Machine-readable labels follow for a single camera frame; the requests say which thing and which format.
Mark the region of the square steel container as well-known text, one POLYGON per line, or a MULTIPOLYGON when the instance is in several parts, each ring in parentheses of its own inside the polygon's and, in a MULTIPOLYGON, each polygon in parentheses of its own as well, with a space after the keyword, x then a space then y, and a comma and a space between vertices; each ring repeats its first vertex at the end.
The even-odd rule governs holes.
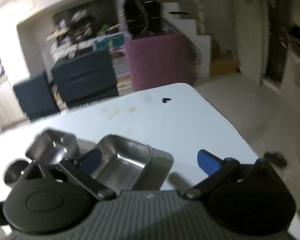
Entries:
POLYGON ((152 162, 153 148, 127 137, 106 135, 96 148, 101 151, 101 164, 91 177, 117 195, 134 189, 152 162))

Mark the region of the rectangular steel container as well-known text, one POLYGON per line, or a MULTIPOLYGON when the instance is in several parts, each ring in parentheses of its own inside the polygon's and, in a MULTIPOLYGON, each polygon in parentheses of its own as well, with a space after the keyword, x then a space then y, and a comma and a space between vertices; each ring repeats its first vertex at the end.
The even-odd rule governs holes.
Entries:
POLYGON ((79 156, 77 137, 73 133, 46 129, 34 139, 25 156, 51 165, 65 158, 75 159, 79 156))

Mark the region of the round steel bowl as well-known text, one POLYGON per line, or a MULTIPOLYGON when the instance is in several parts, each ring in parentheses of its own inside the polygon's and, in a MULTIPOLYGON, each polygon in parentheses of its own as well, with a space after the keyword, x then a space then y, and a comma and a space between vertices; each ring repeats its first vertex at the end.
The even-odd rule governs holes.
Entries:
POLYGON ((9 187, 13 187, 20 176, 24 174, 24 171, 29 166, 29 164, 30 163, 28 161, 23 159, 17 159, 12 162, 9 167, 6 168, 4 174, 4 183, 9 187))

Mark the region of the left dark blue chair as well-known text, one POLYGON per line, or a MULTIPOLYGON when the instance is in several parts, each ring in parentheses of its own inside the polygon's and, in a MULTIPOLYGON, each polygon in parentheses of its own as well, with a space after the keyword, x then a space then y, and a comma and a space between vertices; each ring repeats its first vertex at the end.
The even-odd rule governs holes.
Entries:
POLYGON ((46 72, 13 86, 19 105, 33 121, 60 112, 46 72))

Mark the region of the dark blue chair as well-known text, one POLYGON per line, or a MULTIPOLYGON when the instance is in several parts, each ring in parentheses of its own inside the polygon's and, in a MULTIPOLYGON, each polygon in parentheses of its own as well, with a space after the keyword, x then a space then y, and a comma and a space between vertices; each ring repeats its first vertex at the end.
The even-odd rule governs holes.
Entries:
POLYGON ((33 121, 60 112, 46 72, 13 86, 19 105, 33 121))
POLYGON ((119 96, 108 51, 93 51, 59 61, 51 74, 68 108, 119 96))

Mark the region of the right dark blue chair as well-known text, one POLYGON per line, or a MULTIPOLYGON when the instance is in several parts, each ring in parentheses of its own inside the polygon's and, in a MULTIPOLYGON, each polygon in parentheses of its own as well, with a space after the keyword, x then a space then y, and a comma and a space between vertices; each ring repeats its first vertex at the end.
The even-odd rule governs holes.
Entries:
POLYGON ((68 108, 119 96, 108 51, 93 51, 59 61, 51 74, 68 108))

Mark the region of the teal prizon sign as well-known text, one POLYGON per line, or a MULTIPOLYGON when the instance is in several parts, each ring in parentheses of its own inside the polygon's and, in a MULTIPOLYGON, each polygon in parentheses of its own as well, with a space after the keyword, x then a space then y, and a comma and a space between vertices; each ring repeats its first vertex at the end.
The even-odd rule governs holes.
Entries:
POLYGON ((125 39, 122 35, 105 37, 93 42, 93 51, 111 51, 113 49, 121 48, 124 43, 125 39))

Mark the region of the maroon chair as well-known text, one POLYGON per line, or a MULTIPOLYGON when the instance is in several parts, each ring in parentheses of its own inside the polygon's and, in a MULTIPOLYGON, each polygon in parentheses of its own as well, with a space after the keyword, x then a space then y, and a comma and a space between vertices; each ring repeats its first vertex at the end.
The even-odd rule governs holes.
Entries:
POLYGON ((168 34, 125 43, 135 92, 196 79, 196 53, 183 34, 168 34))

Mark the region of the cluttered white shelf unit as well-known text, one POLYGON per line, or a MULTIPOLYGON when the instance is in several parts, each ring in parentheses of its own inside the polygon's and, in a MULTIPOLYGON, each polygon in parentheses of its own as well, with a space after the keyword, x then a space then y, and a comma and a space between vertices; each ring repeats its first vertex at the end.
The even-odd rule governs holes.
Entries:
POLYGON ((48 35, 46 41, 53 41, 50 48, 51 56, 65 54, 80 42, 93 38, 93 16, 87 9, 76 11, 70 21, 60 20, 55 29, 48 35))

